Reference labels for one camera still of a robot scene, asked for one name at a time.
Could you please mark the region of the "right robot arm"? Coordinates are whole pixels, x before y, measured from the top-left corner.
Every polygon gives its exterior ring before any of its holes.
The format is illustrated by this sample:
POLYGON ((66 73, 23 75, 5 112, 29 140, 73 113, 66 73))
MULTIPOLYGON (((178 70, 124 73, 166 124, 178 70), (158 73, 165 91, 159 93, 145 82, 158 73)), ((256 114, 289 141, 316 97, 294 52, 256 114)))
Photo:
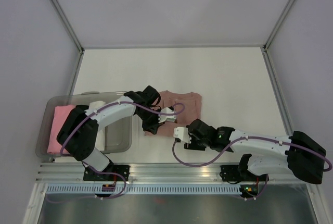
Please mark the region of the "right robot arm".
POLYGON ((175 130, 174 137, 190 148, 241 153, 237 172, 244 180, 269 174, 292 174, 301 181, 321 184, 327 171, 326 150, 300 131, 294 131, 291 136, 263 136, 232 127, 214 128, 196 119, 175 130))

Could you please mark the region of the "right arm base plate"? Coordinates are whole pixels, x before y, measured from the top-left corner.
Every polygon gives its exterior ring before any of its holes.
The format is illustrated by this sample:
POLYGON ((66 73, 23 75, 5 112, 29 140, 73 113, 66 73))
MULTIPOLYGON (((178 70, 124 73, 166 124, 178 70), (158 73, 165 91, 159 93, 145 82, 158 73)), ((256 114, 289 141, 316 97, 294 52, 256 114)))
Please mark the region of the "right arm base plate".
POLYGON ((266 175, 257 176, 247 170, 247 167, 239 165, 221 165, 220 177, 223 182, 237 184, 241 182, 264 182, 266 175))

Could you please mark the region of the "dusty pink t-shirt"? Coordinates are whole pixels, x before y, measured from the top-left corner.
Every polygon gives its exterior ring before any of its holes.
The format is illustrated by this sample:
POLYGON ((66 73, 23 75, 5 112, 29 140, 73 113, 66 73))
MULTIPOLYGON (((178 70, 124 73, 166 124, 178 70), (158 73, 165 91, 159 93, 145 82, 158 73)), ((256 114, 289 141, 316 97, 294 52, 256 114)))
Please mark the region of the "dusty pink t-shirt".
POLYGON ((160 102, 154 101, 154 105, 161 108, 171 107, 174 104, 182 103, 185 110, 176 116, 175 122, 165 122, 158 128, 156 136, 173 137, 174 129, 190 125, 194 120, 201 118, 202 96, 198 93, 190 92, 177 94, 170 91, 159 92, 160 102))

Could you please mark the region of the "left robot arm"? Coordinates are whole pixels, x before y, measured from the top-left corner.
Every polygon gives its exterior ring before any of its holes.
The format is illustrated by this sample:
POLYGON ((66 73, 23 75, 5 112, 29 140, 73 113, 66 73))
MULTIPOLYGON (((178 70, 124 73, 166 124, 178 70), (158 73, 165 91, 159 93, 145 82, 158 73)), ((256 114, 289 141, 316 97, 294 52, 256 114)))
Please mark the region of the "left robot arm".
POLYGON ((75 107, 70 111, 56 140, 61 145, 60 153, 66 150, 77 161, 92 167, 102 180, 113 176, 112 161, 95 147, 97 133, 126 117, 137 115, 143 122, 143 130, 156 134, 162 125, 155 109, 161 100, 151 86, 143 91, 124 93, 118 101, 98 109, 82 110, 75 107))

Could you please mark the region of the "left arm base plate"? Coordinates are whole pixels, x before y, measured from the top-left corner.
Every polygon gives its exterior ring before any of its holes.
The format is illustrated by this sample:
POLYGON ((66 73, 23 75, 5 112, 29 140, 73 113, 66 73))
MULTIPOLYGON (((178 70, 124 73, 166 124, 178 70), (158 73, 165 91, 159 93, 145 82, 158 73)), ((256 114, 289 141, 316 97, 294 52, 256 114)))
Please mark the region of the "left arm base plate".
POLYGON ((84 170, 83 181, 128 181, 130 165, 109 165, 102 172, 96 172, 90 167, 84 170))

